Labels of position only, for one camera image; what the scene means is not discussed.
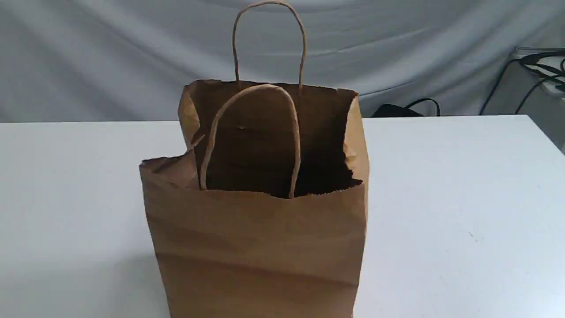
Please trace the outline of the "brown paper bag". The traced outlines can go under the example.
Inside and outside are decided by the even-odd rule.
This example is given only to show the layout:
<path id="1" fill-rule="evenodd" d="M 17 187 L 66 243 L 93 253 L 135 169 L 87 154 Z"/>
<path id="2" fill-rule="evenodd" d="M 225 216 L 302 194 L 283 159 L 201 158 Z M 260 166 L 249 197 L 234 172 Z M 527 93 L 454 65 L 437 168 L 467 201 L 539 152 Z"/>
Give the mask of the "brown paper bag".
<path id="1" fill-rule="evenodd" d="M 369 217 L 359 95 L 240 79 L 186 85 L 186 152 L 142 161 L 143 200 L 172 318 L 351 318 Z"/>

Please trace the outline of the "black object behind table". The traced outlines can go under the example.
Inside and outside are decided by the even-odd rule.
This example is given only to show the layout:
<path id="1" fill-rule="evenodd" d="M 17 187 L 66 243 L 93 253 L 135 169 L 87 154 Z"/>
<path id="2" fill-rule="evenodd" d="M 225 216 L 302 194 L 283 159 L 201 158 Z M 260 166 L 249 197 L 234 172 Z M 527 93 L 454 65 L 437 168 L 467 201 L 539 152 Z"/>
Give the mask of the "black object behind table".
<path id="1" fill-rule="evenodd" d="M 413 111 L 411 108 L 418 103 L 432 102 L 436 108 L 436 117 L 441 116 L 441 108 L 438 102 L 432 98 L 420 98 L 406 106 L 398 106 L 391 103 L 384 103 L 371 115 L 371 117 L 424 117 L 424 115 Z"/>

